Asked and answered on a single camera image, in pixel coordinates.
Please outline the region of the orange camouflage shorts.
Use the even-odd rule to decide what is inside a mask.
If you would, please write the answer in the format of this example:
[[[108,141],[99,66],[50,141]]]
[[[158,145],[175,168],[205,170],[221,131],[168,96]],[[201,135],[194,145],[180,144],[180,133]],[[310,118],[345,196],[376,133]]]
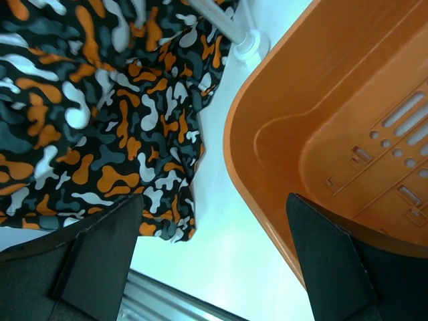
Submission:
[[[231,42],[187,1],[1,2],[1,225],[56,231],[140,195],[195,233],[198,113]]]

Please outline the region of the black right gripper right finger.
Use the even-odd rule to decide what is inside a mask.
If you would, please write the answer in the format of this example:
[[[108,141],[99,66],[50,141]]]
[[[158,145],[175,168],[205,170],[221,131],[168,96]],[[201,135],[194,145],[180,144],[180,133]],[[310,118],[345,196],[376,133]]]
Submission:
[[[426,320],[427,247],[291,193],[286,214],[315,320]]]

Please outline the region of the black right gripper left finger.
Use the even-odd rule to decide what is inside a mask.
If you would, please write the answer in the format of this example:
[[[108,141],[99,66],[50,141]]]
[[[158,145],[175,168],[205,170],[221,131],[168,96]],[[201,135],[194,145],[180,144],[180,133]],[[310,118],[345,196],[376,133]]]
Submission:
[[[1,252],[2,320],[115,320],[141,224],[133,195]]]

